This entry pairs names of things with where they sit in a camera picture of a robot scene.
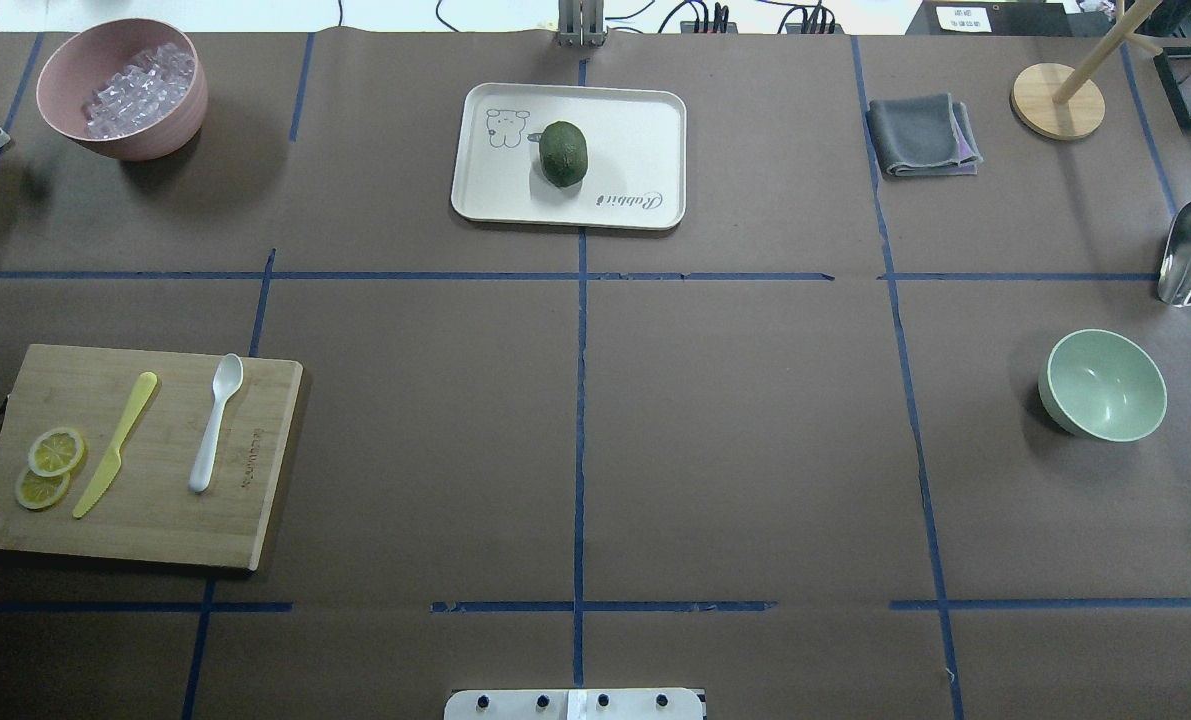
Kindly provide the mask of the white plastic spoon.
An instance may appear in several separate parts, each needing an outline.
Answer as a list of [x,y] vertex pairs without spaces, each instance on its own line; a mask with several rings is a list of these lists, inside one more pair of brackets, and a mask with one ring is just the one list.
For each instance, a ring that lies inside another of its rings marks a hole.
[[241,357],[235,353],[223,356],[211,382],[212,406],[188,478],[188,488],[197,495],[202,495],[210,486],[225,407],[243,382],[244,367]]

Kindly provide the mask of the light green bowl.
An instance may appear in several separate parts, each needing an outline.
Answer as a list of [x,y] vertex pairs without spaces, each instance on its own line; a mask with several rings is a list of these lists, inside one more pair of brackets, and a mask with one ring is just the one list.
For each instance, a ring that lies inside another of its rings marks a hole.
[[1168,392],[1143,348],[1104,328],[1080,328],[1050,348],[1039,370],[1039,397],[1067,433],[1099,442],[1139,442],[1156,432]]

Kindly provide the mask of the pink bowl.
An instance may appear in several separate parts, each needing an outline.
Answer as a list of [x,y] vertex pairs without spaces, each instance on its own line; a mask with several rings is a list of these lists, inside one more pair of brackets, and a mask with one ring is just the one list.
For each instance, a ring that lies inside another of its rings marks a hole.
[[135,18],[102,23],[46,60],[36,90],[55,131],[106,158],[164,158],[197,134],[208,83],[179,29]]

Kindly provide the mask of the green avocado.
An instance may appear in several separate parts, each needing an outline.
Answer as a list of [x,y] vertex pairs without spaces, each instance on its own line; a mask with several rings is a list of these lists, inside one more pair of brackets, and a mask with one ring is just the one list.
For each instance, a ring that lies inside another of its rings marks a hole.
[[544,177],[559,188],[576,186],[590,173],[590,142],[576,124],[555,120],[540,133]]

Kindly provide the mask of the cream rabbit tray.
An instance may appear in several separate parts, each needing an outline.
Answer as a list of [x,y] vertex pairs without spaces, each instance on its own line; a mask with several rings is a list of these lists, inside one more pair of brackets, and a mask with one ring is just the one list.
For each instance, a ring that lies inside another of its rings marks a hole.
[[[540,158],[557,120],[590,146],[590,173],[567,188]],[[472,223],[667,231],[685,215],[686,154],[686,106],[669,92],[482,83],[464,99],[450,205]]]

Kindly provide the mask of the black power strip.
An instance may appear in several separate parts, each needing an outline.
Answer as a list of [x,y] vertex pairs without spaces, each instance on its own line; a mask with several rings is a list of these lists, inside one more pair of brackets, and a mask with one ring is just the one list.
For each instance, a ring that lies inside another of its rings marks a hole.
[[694,18],[679,21],[679,32],[682,35],[736,35],[740,31],[727,4],[690,1],[685,6]]

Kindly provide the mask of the folded grey cloth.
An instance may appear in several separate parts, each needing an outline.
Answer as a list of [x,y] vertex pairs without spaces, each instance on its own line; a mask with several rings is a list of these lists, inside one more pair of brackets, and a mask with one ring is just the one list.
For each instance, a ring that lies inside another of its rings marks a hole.
[[866,119],[887,176],[975,176],[983,164],[967,106],[950,94],[871,100]]

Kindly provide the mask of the yellow plastic knife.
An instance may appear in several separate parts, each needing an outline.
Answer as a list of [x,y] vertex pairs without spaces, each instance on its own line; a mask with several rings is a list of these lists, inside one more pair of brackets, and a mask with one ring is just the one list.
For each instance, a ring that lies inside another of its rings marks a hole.
[[127,442],[130,433],[132,433],[133,425],[141,418],[144,407],[150,402],[152,392],[156,392],[157,386],[160,386],[160,375],[156,372],[141,372],[135,378],[135,384],[130,389],[118,424],[116,424],[116,428],[112,430],[110,436],[110,443],[107,443],[105,451],[102,451],[102,457],[98,461],[95,472],[89,478],[88,486],[85,488],[82,495],[80,495],[77,506],[71,511],[73,519],[79,520],[85,518],[100,502],[101,497],[106,495],[110,486],[114,483],[116,477],[118,477],[121,470],[121,451],[125,442]]

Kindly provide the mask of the clear ice cubes pile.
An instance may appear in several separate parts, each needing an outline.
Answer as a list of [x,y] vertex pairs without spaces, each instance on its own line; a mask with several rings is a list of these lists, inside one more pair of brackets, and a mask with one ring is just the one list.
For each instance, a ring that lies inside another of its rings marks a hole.
[[199,77],[197,56],[174,42],[135,54],[83,105],[87,137],[110,140],[160,123]]

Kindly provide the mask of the wooden mug tree stand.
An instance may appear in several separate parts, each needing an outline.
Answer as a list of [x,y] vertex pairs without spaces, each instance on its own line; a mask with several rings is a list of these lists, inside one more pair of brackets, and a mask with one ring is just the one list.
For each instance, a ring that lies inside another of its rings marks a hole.
[[1117,1],[1114,27],[1074,68],[1039,63],[1021,70],[1010,95],[1019,123],[1052,140],[1080,140],[1097,131],[1104,120],[1104,98],[1095,86],[1093,74],[1125,42],[1142,46],[1151,56],[1162,54],[1162,46],[1137,32],[1158,5],[1158,1],[1135,1],[1125,8]]

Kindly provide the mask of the upper lemon slice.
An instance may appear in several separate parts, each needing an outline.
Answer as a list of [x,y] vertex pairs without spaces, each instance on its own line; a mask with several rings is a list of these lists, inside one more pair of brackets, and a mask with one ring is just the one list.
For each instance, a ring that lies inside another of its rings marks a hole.
[[86,439],[77,428],[50,428],[37,436],[29,447],[29,470],[37,477],[61,477],[77,468],[86,451]]

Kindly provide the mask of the lemon slice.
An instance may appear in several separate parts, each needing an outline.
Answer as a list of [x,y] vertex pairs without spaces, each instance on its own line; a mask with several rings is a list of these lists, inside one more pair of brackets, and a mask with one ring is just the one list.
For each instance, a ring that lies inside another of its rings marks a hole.
[[86,439],[77,428],[50,428],[37,436],[29,447],[29,470],[37,477],[61,477],[77,468],[86,451]]
[[71,472],[64,471],[54,477],[43,477],[29,468],[24,468],[15,478],[14,497],[25,511],[46,511],[63,501],[71,486]]

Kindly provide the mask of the lower lemon slice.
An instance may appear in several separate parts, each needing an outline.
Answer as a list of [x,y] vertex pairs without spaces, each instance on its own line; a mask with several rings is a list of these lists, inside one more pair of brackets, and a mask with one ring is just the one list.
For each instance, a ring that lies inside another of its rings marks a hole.
[[29,468],[24,468],[15,478],[14,497],[25,511],[46,511],[63,501],[71,486],[71,472],[64,471],[54,477],[43,477]]

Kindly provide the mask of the aluminium frame post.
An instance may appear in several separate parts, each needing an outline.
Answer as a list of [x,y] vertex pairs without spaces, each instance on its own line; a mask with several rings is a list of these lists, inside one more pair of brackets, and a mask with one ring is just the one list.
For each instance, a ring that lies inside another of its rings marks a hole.
[[607,40],[604,0],[559,0],[557,44],[603,46]]

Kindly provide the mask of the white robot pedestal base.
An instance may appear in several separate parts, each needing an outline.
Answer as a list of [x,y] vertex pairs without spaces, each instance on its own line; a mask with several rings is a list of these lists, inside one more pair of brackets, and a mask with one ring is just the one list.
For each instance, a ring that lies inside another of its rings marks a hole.
[[682,687],[455,691],[444,719],[705,719],[704,693]]

